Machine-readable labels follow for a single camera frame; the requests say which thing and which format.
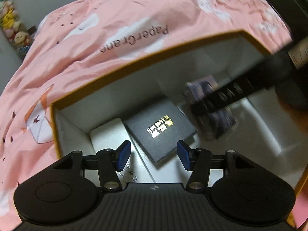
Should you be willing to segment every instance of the metal screw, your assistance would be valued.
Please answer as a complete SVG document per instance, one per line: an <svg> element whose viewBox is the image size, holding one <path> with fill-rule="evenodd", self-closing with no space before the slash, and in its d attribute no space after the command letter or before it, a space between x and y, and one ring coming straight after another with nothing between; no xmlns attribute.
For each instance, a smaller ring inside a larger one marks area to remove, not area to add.
<svg viewBox="0 0 308 231"><path fill-rule="evenodd" d="M203 183L199 182L199 181L194 181L194 182L191 182L189 185L188 185L191 189L194 189L194 190L199 190L199 189L202 189L204 186L203 186Z"/></svg>
<svg viewBox="0 0 308 231"><path fill-rule="evenodd" d="M119 186L120 185L117 182L115 182L115 181L106 182L105 185L104 185L105 188L110 189L110 190L116 189Z"/></svg>

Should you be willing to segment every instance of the blurry purple object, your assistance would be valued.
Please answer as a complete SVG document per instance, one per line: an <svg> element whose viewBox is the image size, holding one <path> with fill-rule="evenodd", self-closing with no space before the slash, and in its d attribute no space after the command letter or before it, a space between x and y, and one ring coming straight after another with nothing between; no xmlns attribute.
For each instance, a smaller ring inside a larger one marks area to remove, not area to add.
<svg viewBox="0 0 308 231"><path fill-rule="evenodd" d="M185 100L189 104L193 104L211 94L216 87L217 83L213 76L210 75L205 78L186 83L183 94ZM236 123L229 107L214 113L196 116L195 118L201 128L201 131L205 135L206 140L218 139L230 130Z"/></svg>

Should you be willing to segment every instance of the pink bedding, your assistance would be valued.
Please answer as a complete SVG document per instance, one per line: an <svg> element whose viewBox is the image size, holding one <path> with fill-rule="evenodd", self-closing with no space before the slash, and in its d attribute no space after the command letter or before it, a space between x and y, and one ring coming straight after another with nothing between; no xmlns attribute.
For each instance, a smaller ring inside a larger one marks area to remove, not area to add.
<svg viewBox="0 0 308 231"><path fill-rule="evenodd" d="M79 0L46 16L0 97L0 230L20 223L18 184L57 160L53 101L144 55L239 29L270 51L290 41L264 0Z"/></svg>

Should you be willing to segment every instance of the ribbed black surface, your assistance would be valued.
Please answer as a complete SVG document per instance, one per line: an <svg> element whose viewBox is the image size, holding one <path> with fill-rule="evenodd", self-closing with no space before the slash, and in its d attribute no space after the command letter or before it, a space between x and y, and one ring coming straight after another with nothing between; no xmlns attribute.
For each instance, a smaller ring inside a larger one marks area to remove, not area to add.
<svg viewBox="0 0 308 231"><path fill-rule="evenodd" d="M233 223L215 212L207 198L186 192L182 185L130 183L120 193L105 195L99 206L84 218L62 226L23 223L17 231L289 231L287 223L248 227Z"/></svg>

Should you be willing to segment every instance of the yellow plush toy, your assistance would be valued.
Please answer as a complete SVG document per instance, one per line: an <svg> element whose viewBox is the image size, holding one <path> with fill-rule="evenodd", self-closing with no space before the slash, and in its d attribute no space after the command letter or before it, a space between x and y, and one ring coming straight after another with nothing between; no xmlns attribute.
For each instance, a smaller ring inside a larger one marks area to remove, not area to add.
<svg viewBox="0 0 308 231"><path fill-rule="evenodd" d="M13 9L11 9L3 17L3 29L12 28L15 22L15 15L13 14Z"/></svg>

